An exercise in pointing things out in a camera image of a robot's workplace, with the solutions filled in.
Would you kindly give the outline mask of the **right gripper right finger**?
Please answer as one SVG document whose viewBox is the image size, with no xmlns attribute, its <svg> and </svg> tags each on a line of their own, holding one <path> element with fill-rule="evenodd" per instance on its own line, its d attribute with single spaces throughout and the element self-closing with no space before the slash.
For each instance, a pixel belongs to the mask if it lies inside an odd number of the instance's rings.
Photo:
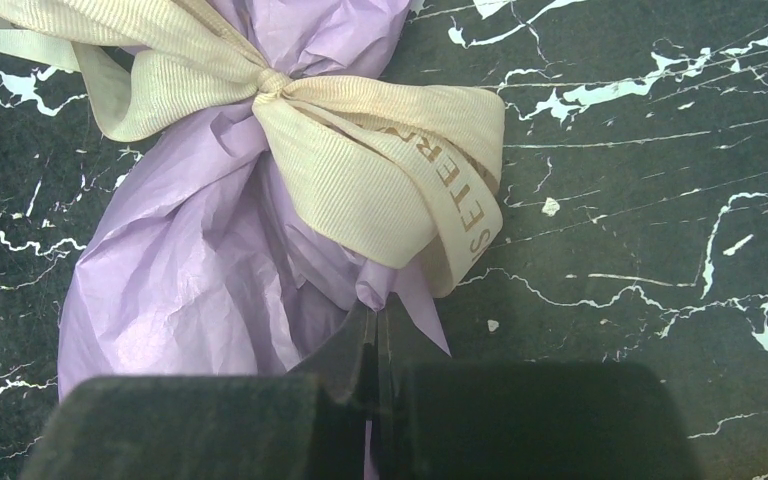
<svg viewBox="0 0 768 480">
<path fill-rule="evenodd" d="M 635 363 L 454 360 L 377 319 L 384 479 L 699 479 L 674 399 Z"/>
</svg>

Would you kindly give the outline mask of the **purple wrapping paper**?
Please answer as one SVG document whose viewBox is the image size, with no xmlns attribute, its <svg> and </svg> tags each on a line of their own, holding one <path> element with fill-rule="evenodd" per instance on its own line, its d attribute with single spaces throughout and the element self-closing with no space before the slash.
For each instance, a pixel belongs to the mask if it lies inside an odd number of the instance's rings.
<svg viewBox="0 0 768 480">
<path fill-rule="evenodd" d="M 289 77 L 376 77 L 405 1 L 206 1 Z M 416 266 L 394 271 L 296 214 L 251 102 L 209 107 L 159 139 L 78 260 L 60 321 L 59 394 L 107 376 L 280 376 L 354 303 L 403 295 L 444 343 Z"/>
</svg>

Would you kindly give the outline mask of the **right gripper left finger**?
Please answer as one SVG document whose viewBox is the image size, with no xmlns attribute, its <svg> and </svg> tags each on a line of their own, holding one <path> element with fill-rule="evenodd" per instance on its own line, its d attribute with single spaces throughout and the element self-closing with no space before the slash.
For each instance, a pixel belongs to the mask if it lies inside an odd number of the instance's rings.
<svg viewBox="0 0 768 480">
<path fill-rule="evenodd" d="M 374 479 L 377 315 L 356 305 L 280 376 L 107 376 L 72 390 L 25 479 Z"/>
</svg>

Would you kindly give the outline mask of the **cream ribbon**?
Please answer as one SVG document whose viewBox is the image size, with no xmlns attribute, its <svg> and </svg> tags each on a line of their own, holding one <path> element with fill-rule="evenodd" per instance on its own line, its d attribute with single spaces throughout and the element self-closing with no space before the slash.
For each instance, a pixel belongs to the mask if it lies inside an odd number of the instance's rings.
<svg viewBox="0 0 768 480">
<path fill-rule="evenodd" d="M 300 218 L 451 293 L 499 233 L 505 107 L 473 87 L 294 79 L 206 1 L 0 1 L 0 52 L 82 74 L 109 139 L 250 101 Z"/>
</svg>

